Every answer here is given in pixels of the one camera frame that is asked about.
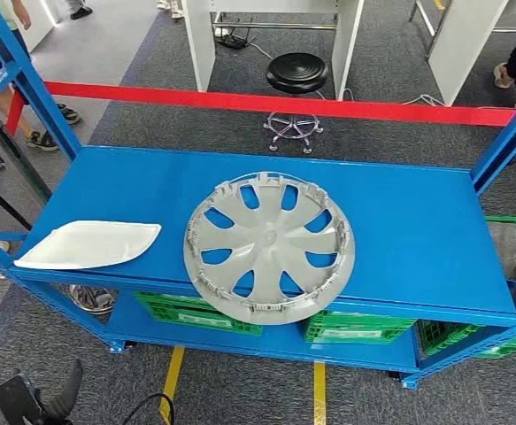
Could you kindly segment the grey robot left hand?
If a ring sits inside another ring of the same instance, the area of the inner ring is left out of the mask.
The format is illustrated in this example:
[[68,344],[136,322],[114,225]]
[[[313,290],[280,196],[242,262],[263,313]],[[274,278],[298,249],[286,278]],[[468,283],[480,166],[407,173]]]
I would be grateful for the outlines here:
[[62,391],[43,406],[44,424],[72,424],[68,419],[77,404],[84,377],[84,367],[80,359],[75,359]]

